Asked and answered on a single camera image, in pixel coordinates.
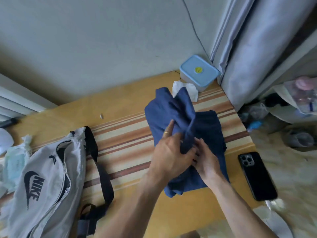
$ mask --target black phone case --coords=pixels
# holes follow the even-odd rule
[[[252,161],[250,159],[249,161],[247,160],[250,155],[252,156]],[[277,191],[259,153],[241,154],[238,156],[238,160],[254,199],[257,201],[276,199]]]

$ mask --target bag strap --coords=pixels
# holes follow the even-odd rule
[[[85,142],[86,142],[86,154],[90,154],[93,158],[100,177],[100,184],[103,198],[105,199],[105,204],[96,207],[93,204],[86,204],[81,210],[81,216],[77,225],[77,238],[86,238],[89,235],[93,235],[96,230],[97,221],[105,216],[106,211],[111,204],[114,193],[110,182],[110,176],[106,172],[105,168],[97,163],[98,159],[98,146],[93,133],[88,126],[85,126]],[[88,213],[82,214],[85,208],[90,206],[90,211]]]

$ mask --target blue shirt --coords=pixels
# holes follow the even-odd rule
[[[202,138],[214,155],[217,156],[220,169],[227,180],[227,168],[224,157],[226,144],[221,132],[221,125],[215,111],[195,112],[186,88],[181,88],[175,98],[168,88],[158,88],[156,97],[145,107],[145,118],[154,138],[154,145],[163,136],[165,128],[173,119],[173,134],[184,134],[180,152],[187,153],[194,144],[194,137]],[[165,187],[165,194],[173,197],[176,194],[207,187],[193,166],[180,176],[172,179]]]

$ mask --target container lid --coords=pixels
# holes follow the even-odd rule
[[[187,59],[179,70],[200,87],[210,84],[219,75],[219,71],[198,55]]]

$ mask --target swoosh logo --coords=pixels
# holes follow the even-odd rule
[[[28,205],[28,209],[29,209],[29,199],[30,199],[30,179],[34,175],[38,176],[38,173],[34,172],[34,171],[29,171],[24,176],[24,185],[25,185],[25,191],[26,191],[26,203]]]

